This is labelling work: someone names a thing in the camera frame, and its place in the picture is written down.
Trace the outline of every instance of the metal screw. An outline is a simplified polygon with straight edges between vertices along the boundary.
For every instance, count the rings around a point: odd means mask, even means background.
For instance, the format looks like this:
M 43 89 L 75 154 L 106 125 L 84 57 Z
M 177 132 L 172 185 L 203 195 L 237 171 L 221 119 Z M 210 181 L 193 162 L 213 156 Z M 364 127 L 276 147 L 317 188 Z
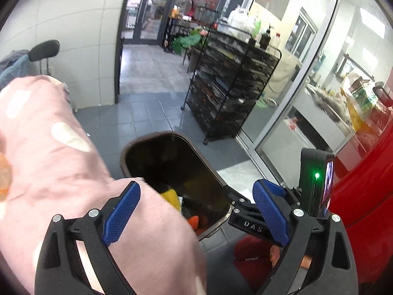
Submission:
M 335 222 L 340 222 L 341 218 L 337 214 L 333 214 L 332 215 L 332 220 L 334 220 Z
M 301 218 L 304 215 L 304 212 L 300 208 L 296 208 L 294 209 L 294 215 L 297 216 L 298 218 Z
M 59 220 L 61 220 L 61 215 L 59 215 L 59 214 L 52 217 L 52 221 L 55 223 L 57 223 Z
M 99 214 L 99 211 L 96 210 L 95 208 L 93 208 L 93 209 L 90 210 L 90 212 L 89 212 L 89 216 L 90 216 L 91 218 L 95 218 L 98 214 Z

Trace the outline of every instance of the phone screen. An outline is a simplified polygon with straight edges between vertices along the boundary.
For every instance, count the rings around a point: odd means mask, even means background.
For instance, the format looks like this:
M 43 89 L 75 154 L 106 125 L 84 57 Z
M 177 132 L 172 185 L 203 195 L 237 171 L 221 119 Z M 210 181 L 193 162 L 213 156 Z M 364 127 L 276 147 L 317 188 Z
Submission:
M 324 204 L 329 198 L 330 191 L 333 186 L 333 161 L 327 162 L 326 173 L 325 173 L 325 185 L 323 187 L 323 196 L 321 205 Z

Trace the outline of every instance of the green plant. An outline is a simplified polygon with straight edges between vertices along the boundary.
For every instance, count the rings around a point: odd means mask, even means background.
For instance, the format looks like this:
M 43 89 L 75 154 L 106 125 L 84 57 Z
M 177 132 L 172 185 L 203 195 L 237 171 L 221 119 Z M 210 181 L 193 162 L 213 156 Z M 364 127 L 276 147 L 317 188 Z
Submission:
M 174 39 L 172 42 L 173 50 L 176 54 L 181 54 L 182 49 L 187 49 L 191 46 L 197 45 L 201 41 L 203 42 L 202 36 L 200 35 L 203 28 L 195 28 L 190 31 L 188 36 L 182 36 Z

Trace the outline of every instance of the orange object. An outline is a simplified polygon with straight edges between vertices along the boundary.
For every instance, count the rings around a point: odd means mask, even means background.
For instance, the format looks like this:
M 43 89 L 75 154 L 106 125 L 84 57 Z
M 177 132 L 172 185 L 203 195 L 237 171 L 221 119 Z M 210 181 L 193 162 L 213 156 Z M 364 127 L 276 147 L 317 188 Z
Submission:
M 8 195 L 11 186 L 11 166 L 4 154 L 0 153 L 0 202 L 3 202 Z
M 272 262 L 273 267 L 276 266 L 279 258 L 280 258 L 280 248 L 276 245 L 273 245 L 270 249 L 270 261 Z M 310 256 L 304 255 L 300 267 L 309 269 L 311 265 L 311 260 L 312 258 Z
M 199 216 L 195 215 L 188 220 L 188 223 L 191 225 L 194 231 L 198 229 L 199 226 Z

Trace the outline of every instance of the pink polka dot fabric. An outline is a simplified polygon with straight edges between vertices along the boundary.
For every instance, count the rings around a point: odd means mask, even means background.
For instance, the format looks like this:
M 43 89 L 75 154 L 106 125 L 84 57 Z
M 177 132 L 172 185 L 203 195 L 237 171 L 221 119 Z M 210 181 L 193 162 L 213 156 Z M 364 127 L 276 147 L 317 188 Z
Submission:
M 63 85 L 48 76 L 17 78 L 0 93 L 0 151 L 12 184 L 0 203 L 0 250 L 34 295 L 39 250 L 51 218 L 84 216 L 118 196 L 131 179 L 111 178 L 76 120 Z M 109 250 L 138 295 L 203 295 L 204 255 L 188 222 L 143 179 L 141 199 Z M 100 291 L 83 244 L 91 285 Z

